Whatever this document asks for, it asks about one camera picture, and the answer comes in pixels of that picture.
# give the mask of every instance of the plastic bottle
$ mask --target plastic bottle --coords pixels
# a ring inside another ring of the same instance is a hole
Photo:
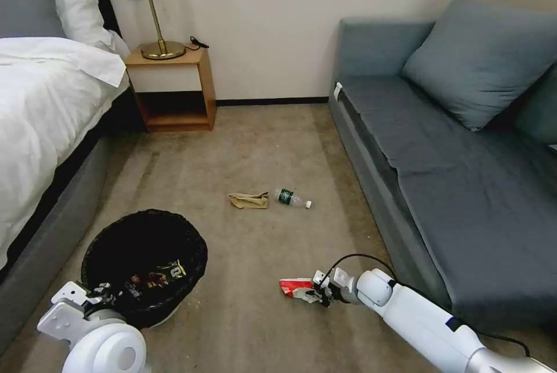
[[[303,200],[300,196],[294,194],[293,191],[288,189],[275,189],[274,197],[277,201],[285,205],[305,207],[306,209],[312,207],[311,201]]]

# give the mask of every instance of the sofa armrest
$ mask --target sofa armrest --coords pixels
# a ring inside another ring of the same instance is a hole
[[[342,19],[335,58],[335,81],[343,77],[398,75],[429,35],[432,21]]]

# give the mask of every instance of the nightstand shelf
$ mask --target nightstand shelf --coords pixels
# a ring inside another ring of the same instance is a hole
[[[136,49],[126,65],[149,132],[213,129],[215,90],[206,49],[172,60],[147,60]]]

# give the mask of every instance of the sofa cushion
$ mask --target sofa cushion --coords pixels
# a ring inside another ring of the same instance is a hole
[[[471,132],[402,78],[341,83],[396,172],[454,313],[473,325],[556,318],[557,154],[517,130]]]
[[[557,60],[557,14],[453,0],[403,74],[482,129]]]

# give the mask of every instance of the carpet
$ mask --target carpet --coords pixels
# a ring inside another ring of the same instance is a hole
[[[312,208],[271,201],[267,210],[239,210],[227,198],[276,187],[313,200]],[[209,249],[205,277],[176,315],[144,331],[154,373],[435,371],[364,307],[339,303],[325,309],[288,299],[280,290],[280,278],[311,277],[344,254],[388,259],[326,104],[221,107],[212,132],[114,139],[95,221],[0,358],[0,371],[61,370],[67,346],[34,331],[48,299],[79,278],[85,250],[102,228],[148,208],[184,215]],[[342,267],[357,274],[376,266],[353,259]],[[505,332],[557,366],[550,335]],[[485,343],[520,355],[513,345]]]

